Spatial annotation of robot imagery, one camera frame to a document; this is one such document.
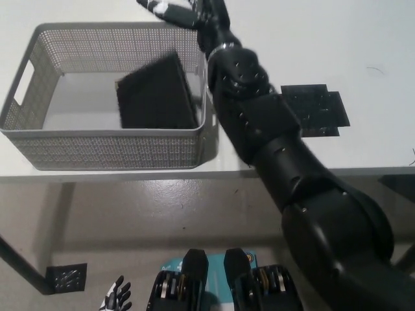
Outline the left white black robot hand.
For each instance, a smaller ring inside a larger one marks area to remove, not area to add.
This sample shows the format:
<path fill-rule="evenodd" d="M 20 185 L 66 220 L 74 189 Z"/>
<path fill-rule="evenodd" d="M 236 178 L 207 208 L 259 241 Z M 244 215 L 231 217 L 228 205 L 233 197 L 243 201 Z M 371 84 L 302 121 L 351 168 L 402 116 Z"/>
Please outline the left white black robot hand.
<path fill-rule="evenodd" d="M 121 275 L 110 287 L 105 295 L 99 311 L 101 310 L 115 310 L 115 311 L 127 311 L 132 307 L 130 301 L 131 283 L 125 282 L 125 278 Z"/>

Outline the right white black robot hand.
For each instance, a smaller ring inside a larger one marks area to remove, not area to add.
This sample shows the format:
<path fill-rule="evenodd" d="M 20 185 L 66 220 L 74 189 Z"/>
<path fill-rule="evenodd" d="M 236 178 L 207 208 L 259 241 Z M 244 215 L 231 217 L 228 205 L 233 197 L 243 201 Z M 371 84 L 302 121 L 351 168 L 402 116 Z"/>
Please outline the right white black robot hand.
<path fill-rule="evenodd" d="M 168 1 L 138 1 L 160 20 L 197 32 L 200 50 L 209 56 L 217 49 L 240 46 L 230 30 L 230 18 L 224 1 L 189 1 L 190 8 Z"/>

